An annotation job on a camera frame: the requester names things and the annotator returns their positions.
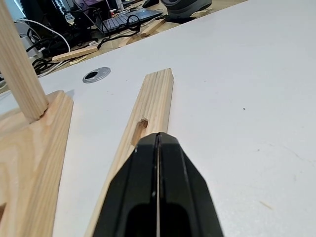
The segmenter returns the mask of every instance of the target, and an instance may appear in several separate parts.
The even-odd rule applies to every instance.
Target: desk
[[[83,236],[145,74],[168,67],[168,132],[225,236],[315,236],[315,8],[249,0],[42,78],[46,93],[74,99],[54,236]],[[109,76],[82,83],[104,66]],[[1,113],[16,106],[0,97]]]
[[[222,10],[224,8],[233,6],[235,4],[238,4],[238,3],[241,3],[241,2],[244,2],[244,1],[246,1],[246,0],[213,0],[212,1],[212,5],[209,8],[207,8],[204,11],[201,11],[199,13],[195,13],[193,15],[193,17],[200,18],[200,17],[206,16],[206,15],[211,14],[213,12]],[[141,2],[137,2],[137,3],[133,4],[131,7],[136,7],[136,6],[142,5],[144,2],[145,2],[145,0],[143,0]],[[159,4],[156,4],[154,6],[149,7],[148,9],[150,9],[150,10],[163,9],[164,14],[167,14],[167,9],[161,2]],[[152,24],[153,24],[153,22],[149,23],[148,25],[142,26],[141,30],[146,29],[147,27],[151,26]],[[177,24],[177,23],[165,22],[161,27],[159,27],[156,31],[154,31],[151,34],[151,36],[153,36],[155,34],[158,34],[160,32],[169,30],[169,29],[171,29],[173,27],[176,27],[176,26],[179,26],[179,25],[180,24]],[[126,38],[120,38],[120,39],[117,39],[117,40],[106,42],[105,44],[102,45],[100,50],[98,50],[97,52],[88,54],[83,61],[88,60],[90,58],[94,58],[94,57],[99,56],[101,54],[110,52],[110,51],[112,51],[114,49],[117,49],[119,47],[119,44],[125,39]],[[132,43],[136,42],[136,41],[139,41],[139,40],[142,40],[142,39],[144,39],[144,38],[141,38],[140,36],[138,36],[138,37],[136,37],[135,39],[132,40]],[[67,68],[69,66],[70,66],[70,64],[67,63],[66,65],[62,66],[58,70]]]

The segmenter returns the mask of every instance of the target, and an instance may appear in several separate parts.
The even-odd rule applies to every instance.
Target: pine wood strip
[[[52,58],[52,62],[53,63],[62,62],[68,59],[77,58],[77,57],[81,57],[90,53],[94,53],[96,51],[98,51],[98,45],[92,45],[86,48],[81,48],[81,49],[71,51],[69,53],[63,53],[63,54],[54,56]]]
[[[162,26],[166,22],[165,19],[160,19],[154,21],[149,27],[147,27],[145,30],[142,31],[140,34],[140,37],[147,37],[150,34],[152,34],[156,29],[158,29],[160,26]]]
[[[43,115],[48,100],[11,19],[4,0],[0,0],[0,71],[31,123]]]
[[[96,203],[85,237],[94,233],[108,186],[130,156],[140,138],[156,132],[167,132],[173,75],[171,69],[164,69],[145,76],[124,134],[113,159],[106,181]]]

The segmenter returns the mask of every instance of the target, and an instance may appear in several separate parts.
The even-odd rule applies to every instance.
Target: wooden block
[[[131,37],[126,37],[124,38],[119,44],[118,44],[118,48],[122,48],[130,43],[133,42],[134,39],[136,39],[138,37],[138,34],[133,35]]]
[[[154,21],[150,26],[148,26],[145,30],[142,31],[140,37],[147,37],[152,34],[156,29],[162,26],[165,23],[165,19],[160,19]]]
[[[81,48],[81,49],[77,49],[74,51],[71,51],[69,53],[63,53],[57,56],[54,56],[52,58],[52,62],[53,63],[57,63],[57,62],[62,62],[68,59],[72,59],[72,58],[77,58],[77,57],[81,57],[93,52],[98,51],[98,45],[92,45],[92,46],[88,46],[86,48]]]
[[[48,100],[31,124],[20,109],[0,116],[1,237],[52,236],[73,101],[63,91]]]
[[[75,61],[71,61],[69,64],[70,65],[77,64],[77,63],[81,62],[83,59],[86,59],[86,58],[87,58],[86,56],[83,56],[82,58],[79,58],[79,59],[77,59]]]
[[[135,144],[138,143],[139,139],[151,133],[167,132],[172,88],[173,75],[170,68],[146,75],[96,203],[85,237],[93,235],[108,186],[134,150]]]

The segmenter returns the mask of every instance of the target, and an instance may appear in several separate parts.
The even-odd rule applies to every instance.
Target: black plastic tool
[[[95,237],[223,237],[206,182],[176,138],[142,138],[110,183]]]

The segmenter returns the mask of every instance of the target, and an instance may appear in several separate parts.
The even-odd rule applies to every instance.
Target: wood piece
[[[69,64],[70,65],[77,64],[77,63],[81,62],[83,59],[86,59],[86,58],[87,58],[86,56],[83,56],[83,57],[81,57],[81,58],[79,58],[77,60],[71,61]]]
[[[57,62],[62,62],[68,59],[72,59],[72,58],[77,58],[77,57],[81,57],[93,52],[98,51],[98,45],[92,45],[92,46],[88,46],[86,48],[81,48],[81,49],[77,49],[74,51],[71,51],[69,53],[63,53],[57,56],[54,56],[52,58],[52,62],[53,63],[57,63]]]
[[[0,0],[0,71],[31,123],[43,115],[48,100],[11,19],[4,0]]]
[[[63,91],[48,99],[32,124],[19,109],[0,116],[1,237],[52,236],[73,101]]]
[[[173,75],[170,68],[145,76],[123,137],[90,219],[88,229],[85,233],[86,237],[91,237],[93,235],[108,186],[112,178],[134,150],[135,147],[132,144],[137,143],[140,138],[151,133],[167,132],[172,88]]]
[[[126,37],[124,38],[119,44],[118,44],[118,48],[122,48],[130,43],[132,43],[136,38],[138,37],[138,34],[135,34],[131,37]]]
[[[166,22],[165,19],[160,19],[154,21],[150,26],[148,26],[145,30],[142,31],[140,34],[140,37],[147,37],[150,34],[152,34],[156,29],[158,29],[160,26],[162,26]]]

